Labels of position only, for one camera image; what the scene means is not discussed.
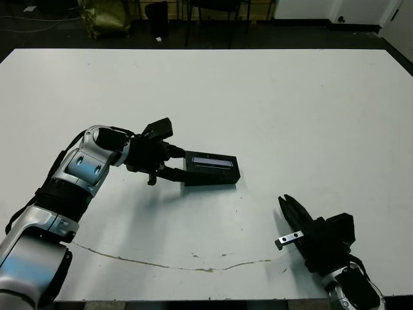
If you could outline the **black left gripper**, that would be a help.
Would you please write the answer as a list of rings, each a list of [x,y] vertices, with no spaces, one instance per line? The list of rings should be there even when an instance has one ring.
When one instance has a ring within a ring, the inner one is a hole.
[[[151,186],[156,184],[157,177],[184,183],[188,179],[188,174],[185,170],[162,165],[170,158],[185,157],[185,149],[169,144],[163,140],[152,141],[144,138],[142,135],[136,135],[130,140],[130,148],[124,165],[130,172],[148,174],[147,183]]]

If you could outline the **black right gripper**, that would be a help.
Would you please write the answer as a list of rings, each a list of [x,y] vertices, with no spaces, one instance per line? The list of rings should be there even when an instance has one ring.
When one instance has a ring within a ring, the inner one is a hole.
[[[310,272],[333,272],[349,264],[350,216],[313,219],[295,198],[279,196],[281,212],[293,233],[275,240],[281,250],[293,243]]]

